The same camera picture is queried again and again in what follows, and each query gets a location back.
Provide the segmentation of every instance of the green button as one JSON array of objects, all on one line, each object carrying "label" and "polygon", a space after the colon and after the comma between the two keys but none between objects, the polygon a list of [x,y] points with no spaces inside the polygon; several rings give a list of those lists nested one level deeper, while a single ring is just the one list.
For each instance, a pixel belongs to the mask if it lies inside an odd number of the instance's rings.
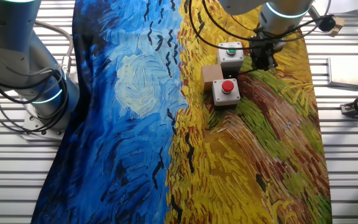
[{"label": "green button", "polygon": [[226,53],[228,55],[235,55],[236,54],[236,50],[234,48],[234,46],[229,46],[229,49],[226,50]]}]

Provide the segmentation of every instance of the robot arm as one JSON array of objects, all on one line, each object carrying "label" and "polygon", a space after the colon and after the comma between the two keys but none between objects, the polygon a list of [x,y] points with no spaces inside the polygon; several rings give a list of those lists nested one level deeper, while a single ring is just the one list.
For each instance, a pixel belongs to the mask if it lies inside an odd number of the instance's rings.
[{"label": "robot arm", "polygon": [[224,10],[231,15],[247,13],[262,5],[259,14],[257,35],[250,40],[250,56],[254,69],[270,70],[277,66],[273,55],[284,46],[285,34],[299,25],[304,15],[310,13],[318,27],[326,32],[334,28],[332,17],[322,20],[312,6],[313,0],[219,0]]},{"label": "robot arm", "polygon": [[223,9],[233,16],[245,14],[268,1],[269,0],[219,0]]},{"label": "robot arm", "polygon": [[[0,91],[15,90],[32,102],[44,125],[61,131],[70,120],[79,89],[33,31],[40,3],[0,0]],[[66,101],[68,106],[63,111],[62,102]]]}]

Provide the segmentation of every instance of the blue light ring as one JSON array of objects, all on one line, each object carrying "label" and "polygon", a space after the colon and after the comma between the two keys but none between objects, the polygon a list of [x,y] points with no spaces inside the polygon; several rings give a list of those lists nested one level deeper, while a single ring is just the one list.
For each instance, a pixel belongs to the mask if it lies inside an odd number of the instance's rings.
[{"label": "blue light ring", "polygon": [[283,18],[288,18],[288,19],[295,19],[295,18],[299,18],[299,17],[302,17],[304,15],[306,15],[306,13],[308,13],[309,9],[302,13],[302,14],[299,14],[299,15],[294,15],[294,16],[290,16],[290,15],[285,15],[285,14],[282,14],[282,13],[279,13],[277,12],[268,2],[266,3],[266,6],[276,15],[280,16],[280,17],[283,17]]},{"label": "blue light ring", "polygon": [[[63,79],[66,80],[66,73],[65,73],[65,72],[63,72]],[[63,91],[63,90],[60,90],[55,96],[53,96],[53,97],[51,97],[51,98],[49,98],[49,99],[47,99],[47,100],[40,101],[40,102],[32,102],[32,103],[38,103],[38,104],[40,104],[40,103],[47,103],[47,102],[49,102],[49,101],[54,100],[56,97],[58,97],[58,96],[62,93],[62,91]]]}]

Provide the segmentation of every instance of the van gogh painting print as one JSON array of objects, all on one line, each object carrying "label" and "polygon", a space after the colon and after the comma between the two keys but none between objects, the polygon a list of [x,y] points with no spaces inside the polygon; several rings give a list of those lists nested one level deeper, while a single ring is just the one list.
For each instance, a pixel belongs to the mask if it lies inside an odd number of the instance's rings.
[{"label": "van gogh painting print", "polygon": [[[229,31],[253,34],[207,5]],[[217,49],[196,38],[189,7],[76,0],[80,104],[32,223],[332,222],[305,42],[287,43],[276,69],[240,75],[241,102],[218,111],[201,81]],[[239,41],[201,1],[191,9],[206,40]],[[234,18],[255,28],[258,9]]]}]

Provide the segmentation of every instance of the white button box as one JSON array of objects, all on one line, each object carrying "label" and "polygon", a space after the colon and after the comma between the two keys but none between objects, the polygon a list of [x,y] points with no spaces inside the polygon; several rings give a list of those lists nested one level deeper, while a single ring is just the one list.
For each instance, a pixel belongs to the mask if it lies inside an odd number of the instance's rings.
[{"label": "white button box", "polygon": [[[220,43],[220,47],[225,48],[241,48],[241,42]],[[244,62],[243,50],[225,50],[218,49],[216,63],[221,65],[223,72],[240,72],[242,63]]]},{"label": "white button box", "polygon": [[[225,81],[231,81],[234,88],[230,93],[223,93],[222,84]],[[227,80],[215,80],[212,84],[212,92],[214,95],[215,106],[230,106],[237,105],[240,102],[240,91],[235,78]]]}]

